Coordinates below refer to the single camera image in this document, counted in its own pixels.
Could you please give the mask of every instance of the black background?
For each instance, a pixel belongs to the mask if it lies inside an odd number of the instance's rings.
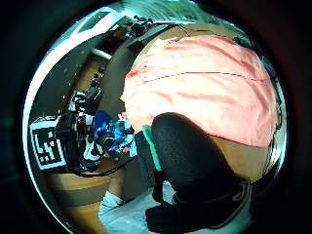
[[[3,233],[62,233],[31,183],[22,152],[21,117],[41,57],[65,29],[112,1],[29,0],[1,7],[1,225]],[[311,216],[312,8],[304,1],[221,1],[211,6],[256,36],[281,71],[288,101],[290,144],[285,167],[262,196],[249,233],[300,233]]]

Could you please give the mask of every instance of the green strap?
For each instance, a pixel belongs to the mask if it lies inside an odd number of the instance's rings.
[[[152,136],[152,131],[151,131],[150,126],[143,125],[142,126],[142,132],[144,134],[145,139],[147,140],[147,142],[149,144],[149,148],[150,148],[150,152],[152,154],[152,158],[154,161],[155,168],[156,168],[157,172],[160,172],[160,171],[162,171],[162,168],[160,167],[159,158],[158,158],[158,155],[156,153],[155,145],[153,143],[153,136]]]

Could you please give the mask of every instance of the wire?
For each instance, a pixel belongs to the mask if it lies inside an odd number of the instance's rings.
[[[226,38],[226,36],[219,35],[219,34],[213,32],[212,30],[209,30],[209,29],[193,29],[193,28],[187,28],[187,27],[185,27],[185,26],[183,26],[183,25],[179,25],[178,27],[179,27],[181,30],[183,30],[188,36],[190,36],[190,35],[189,35],[184,29],[186,29],[186,30],[191,30],[191,31],[209,31],[209,32],[211,32],[213,35]],[[236,38],[242,39],[242,38],[244,38],[244,37],[246,37],[246,35],[242,35],[242,36],[236,37]]]
[[[190,35],[188,34],[188,32],[187,32],[182,26],[179,26],[179,28],[180,28],[183,32],[185,32],[187,36],[190,37]]]
[[[125,167],[128,163],[130,163],[131,161],[133,161],[135,157],[132,157],[131,159],[129,159],[127,162],[125,162],[124,164],[114,168],[114,169],[110,169],[110,170],[107,170],[106,172],[104,173],[100,173],[100,174],[83,174],[83,173],[80,173],[78,171],[76,171],[75,169],[71,169],[70,171],[72,171],[74,174],[76,174],[77,176],[80,176],[80,177],[100,177],[100,176],[109,176],[115,172],[117,172],[119,169]]]

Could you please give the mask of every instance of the pink shirt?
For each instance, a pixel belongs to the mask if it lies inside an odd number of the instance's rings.
[[[136,133],[155,116],[177,112],[210,135],[266,147],[277,121],[256,53],[211,35],[157,39],[127,74],[121,100]]]

